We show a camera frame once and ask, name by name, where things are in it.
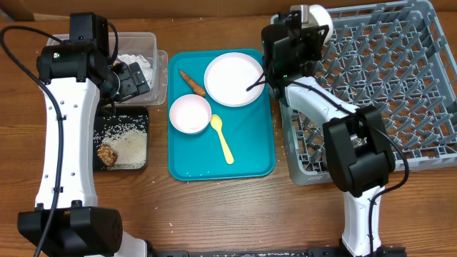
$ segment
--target clear plastic container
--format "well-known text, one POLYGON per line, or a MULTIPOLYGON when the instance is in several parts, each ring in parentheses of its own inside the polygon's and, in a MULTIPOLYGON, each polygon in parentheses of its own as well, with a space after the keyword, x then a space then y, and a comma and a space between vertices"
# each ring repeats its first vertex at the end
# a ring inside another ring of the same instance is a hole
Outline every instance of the clear plastic container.
MULTIPOLYGON (((68 34, 54 35, 58 39, 68 39, 68 34)), ((168 86, 168 55, 165 51, 157 50, 156 35, 151 32, 119 32, 118 55, 141 54, 151 64, 153 69, 153 83, 149 85, 150 92, 134 97, 118 105, 147 106, 160 105, 165 102, 166 87, 168 86)), ((109 48, 114 50, 116 38, 113 32, 109 33, 109 48)), ((49 39, 47 46, 57 45, 53 39, 49 39)))

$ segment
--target dish rack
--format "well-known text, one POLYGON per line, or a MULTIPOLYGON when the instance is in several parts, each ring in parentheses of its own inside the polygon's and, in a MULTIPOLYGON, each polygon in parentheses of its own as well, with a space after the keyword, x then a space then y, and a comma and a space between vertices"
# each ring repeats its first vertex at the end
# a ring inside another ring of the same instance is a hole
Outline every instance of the dish rack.
MULTIPOLYGON (((456 62, 431 3, 409 0, 327 11, 334 31, 314 70, 317 82, 351 104, 376 106, 412 171, 457 165, 456 62)), ((292 180, 298 185, 331 182, 321 160, 320 128, 282 104, 281 114, 292 180)), ((400 156, 394 155, 396 170, 403 170, 400 156)))

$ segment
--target teal placemat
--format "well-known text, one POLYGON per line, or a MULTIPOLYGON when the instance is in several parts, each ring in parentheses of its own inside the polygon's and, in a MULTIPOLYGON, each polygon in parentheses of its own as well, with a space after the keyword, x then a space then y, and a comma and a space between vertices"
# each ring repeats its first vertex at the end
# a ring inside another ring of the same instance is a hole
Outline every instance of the teal placemat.
MULTIPOLYGON (((193 91, 179 75, 187 73, 204 86, 206 67, 221 54, 239 52, 262 62, 262 54, 255 49, 183 52, 169 64, 168 112, 173 102, 193 91)), ((222 119, 222 132, 235 162, 228 165, 216 131, 208 125, 196 135, 177 131, 168 124, 169 170, 180 181, 200 181, 224 178, 247 178, 268 175, 276 163, 268 87, 251 104, 227 107, 216 103, 208 94, 206 100, 213 114, 222 119)))

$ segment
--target black tray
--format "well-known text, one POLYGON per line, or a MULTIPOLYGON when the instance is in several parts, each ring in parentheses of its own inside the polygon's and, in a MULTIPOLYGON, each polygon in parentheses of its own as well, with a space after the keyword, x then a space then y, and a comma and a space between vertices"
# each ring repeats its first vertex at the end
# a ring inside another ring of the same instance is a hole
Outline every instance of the black tray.
POLYGON ((93 169, 97 171, 140 171, 148 166, 149 153, 149 112, 144 107, 121 107, 116 108, 116 115, 112 116, 106 112, 99 111, 94 122, 94 142, 93 142, 93 169), (97 149, 105 137, 105 128, 120 124, 135 124, 139 129, 146 130, 146 162, 140 168, 136 169, 108 169, 108 167, 97 156, 97 149))

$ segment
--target spoon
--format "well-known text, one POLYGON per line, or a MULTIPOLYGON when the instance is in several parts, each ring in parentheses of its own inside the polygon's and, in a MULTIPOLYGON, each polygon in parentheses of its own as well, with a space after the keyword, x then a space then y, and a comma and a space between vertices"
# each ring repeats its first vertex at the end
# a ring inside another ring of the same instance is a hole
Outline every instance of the spoon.
POLYGON ((233 155, 231 154, 230 148, 227 145, 226 139, 222 134, 222 120, 221 117, 217 114, 211 115, 211 126, 219 135, 219 139, 221 140, 222 151, 224 152, 224 157, 226 158, 227 164, 232 164, 235 160, 233 159, 233 155))

